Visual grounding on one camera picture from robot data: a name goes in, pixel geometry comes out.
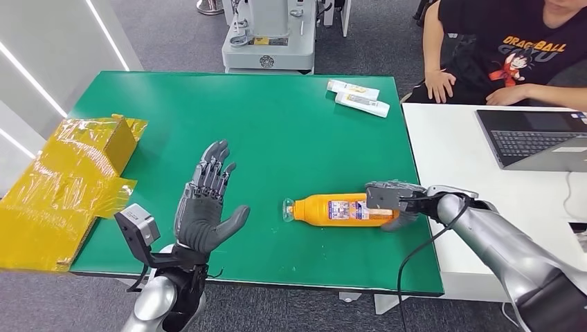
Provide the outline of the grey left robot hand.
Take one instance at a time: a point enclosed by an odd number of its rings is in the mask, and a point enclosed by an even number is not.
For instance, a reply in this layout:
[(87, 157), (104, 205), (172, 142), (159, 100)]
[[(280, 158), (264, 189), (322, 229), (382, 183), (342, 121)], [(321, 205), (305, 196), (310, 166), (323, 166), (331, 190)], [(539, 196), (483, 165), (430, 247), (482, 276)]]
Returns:
[(209, 254), (245, 225), (251, 211), (247, 205), (221, 220), (228, 182), (236, 168), (234, 162), (225, 164), (229, 154), (227, 140), (210, 144), (185, 184), (174, 218), (178, 246)]

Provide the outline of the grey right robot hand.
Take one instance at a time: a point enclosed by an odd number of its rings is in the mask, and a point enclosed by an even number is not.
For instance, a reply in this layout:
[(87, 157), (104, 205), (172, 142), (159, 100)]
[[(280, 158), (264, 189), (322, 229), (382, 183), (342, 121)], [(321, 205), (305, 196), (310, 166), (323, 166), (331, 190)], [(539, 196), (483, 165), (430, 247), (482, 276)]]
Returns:
[(416, 212), (409, 212), (408, 202), (402, 198), (413, 198), (413, 194), (423, 194), (426, 189), (420, 185), (401, 181), (373, 181), (365, 184), (366, 204), (374, 214), (391, 216), (392, 220), (380, 226), (384, 232), (395, 232), (412, 224), (417, 219)]

